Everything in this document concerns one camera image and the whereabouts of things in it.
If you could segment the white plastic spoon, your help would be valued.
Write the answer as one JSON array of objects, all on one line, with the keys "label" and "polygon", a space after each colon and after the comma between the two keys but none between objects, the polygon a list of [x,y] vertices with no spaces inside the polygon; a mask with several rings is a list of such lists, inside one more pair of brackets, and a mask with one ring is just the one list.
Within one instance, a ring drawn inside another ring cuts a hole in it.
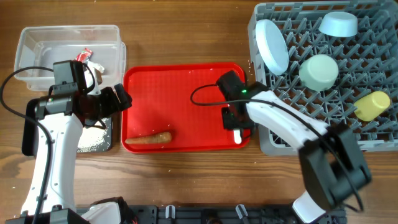
[{"label": "white plastic spoon", "polygon": [[243,141],[243,132],[240,129],[234,129],[233,137],[236,144],[241,144]]}]

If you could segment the white tissue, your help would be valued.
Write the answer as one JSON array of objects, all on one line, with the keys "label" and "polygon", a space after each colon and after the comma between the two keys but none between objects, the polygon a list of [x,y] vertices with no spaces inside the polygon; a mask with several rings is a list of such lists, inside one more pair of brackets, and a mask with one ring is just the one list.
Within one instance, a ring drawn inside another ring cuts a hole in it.
[{"label": "white tissue", "polygon": [[104,73],[104,67],[100,65],[99,63],[94,63],[91,61],[87,61],[87,65],[89,66],[90,70],[93,72],[93,74],[96,77],[97,83],[100,85],[103,82],[102,75]]}]

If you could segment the red snack wrapper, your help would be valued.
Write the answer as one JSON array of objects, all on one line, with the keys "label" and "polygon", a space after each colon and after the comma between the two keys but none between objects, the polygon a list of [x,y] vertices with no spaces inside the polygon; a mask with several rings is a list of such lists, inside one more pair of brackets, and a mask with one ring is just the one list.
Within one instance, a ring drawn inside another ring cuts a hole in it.
[{"label": "red snack wrapper", "polygon": [[82,63],[86,63],[87,61],[89,61],[90,57],[92,56],[93,51],[88,49],[88,48],[84,48],[76,57],[75,60],[82,62]]}]

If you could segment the light blue plate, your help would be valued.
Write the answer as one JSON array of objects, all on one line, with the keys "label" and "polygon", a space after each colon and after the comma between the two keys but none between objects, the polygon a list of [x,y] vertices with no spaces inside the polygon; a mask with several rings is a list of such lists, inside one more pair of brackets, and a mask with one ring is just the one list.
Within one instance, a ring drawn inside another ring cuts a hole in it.
[{"label": "light blue plate", "polygon": [[289,65],[287,44],[280,29],[270,20],[260,20],[255,28],[256,44],[266,67],[274,75],[282,75]]}]

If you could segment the green bowl with rice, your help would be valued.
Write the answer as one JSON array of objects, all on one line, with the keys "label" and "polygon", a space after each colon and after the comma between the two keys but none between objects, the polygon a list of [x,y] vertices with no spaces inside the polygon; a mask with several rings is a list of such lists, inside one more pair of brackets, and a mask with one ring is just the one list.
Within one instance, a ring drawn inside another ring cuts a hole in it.
[{"label": "green bowl with rice", "polygon": [[330,89],[338,74],[338,64],[333,58],[324,54],[314,55],[304,61],[298,73],[301,82],[314,91]]}]

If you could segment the yellow plastic cup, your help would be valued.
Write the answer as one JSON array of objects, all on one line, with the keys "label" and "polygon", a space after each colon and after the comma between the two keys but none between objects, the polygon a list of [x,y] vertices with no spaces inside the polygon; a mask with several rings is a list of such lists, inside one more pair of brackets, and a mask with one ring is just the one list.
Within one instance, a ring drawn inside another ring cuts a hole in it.
[{"label": "yellow plastic cup", "polygon": [[383,91],[374,91],[354,103],[357,118],[372,121],[391,105],[390,97]]}]

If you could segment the light blue bowl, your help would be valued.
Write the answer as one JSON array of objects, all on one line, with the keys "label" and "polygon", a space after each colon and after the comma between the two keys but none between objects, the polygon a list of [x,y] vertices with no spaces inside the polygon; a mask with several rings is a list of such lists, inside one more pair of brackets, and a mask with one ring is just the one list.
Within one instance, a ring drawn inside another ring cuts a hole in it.
[{"label": "light blue bowl", "polygon": [[358,18],[347,12],[329,12],[318,30],[333,37],[352,37],[358,33]]}]

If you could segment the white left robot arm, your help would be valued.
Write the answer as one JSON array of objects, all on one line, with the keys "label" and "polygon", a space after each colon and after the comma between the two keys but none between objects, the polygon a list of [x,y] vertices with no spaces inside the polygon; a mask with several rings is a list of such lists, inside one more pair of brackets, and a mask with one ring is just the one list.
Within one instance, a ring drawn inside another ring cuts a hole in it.
[{"label": "white left robot arm", "polygon": [[76,60],[55,62],[55,83],[37,99],[30,117],[8,105],[4,108],[37,127],[35,168],[28,196],[18,218],[8,223],[135,223],[134,212],[122,197],[100,200],[80,215],[76,211],[73,181],[83,128],[94,128],[103,118],[131,107],[122,84],[98,91],[96,80],[87,85],[89,66]]}]

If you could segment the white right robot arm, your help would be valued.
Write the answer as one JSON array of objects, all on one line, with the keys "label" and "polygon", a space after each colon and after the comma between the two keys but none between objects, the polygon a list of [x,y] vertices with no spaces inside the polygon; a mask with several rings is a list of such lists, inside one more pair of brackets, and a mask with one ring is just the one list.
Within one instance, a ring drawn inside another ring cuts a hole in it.
[{"label": "white right robot arm", "polygon": [[225,98],[225,129],[237,129],[242,137],[245,129],[259,124],[298,152],[305,192],[292,208],[301,222],[318,220],[370,183],[370,170],[349,126],[306,116],[262,83],[245,85],[234,71],[220,76],[216,86]]}]

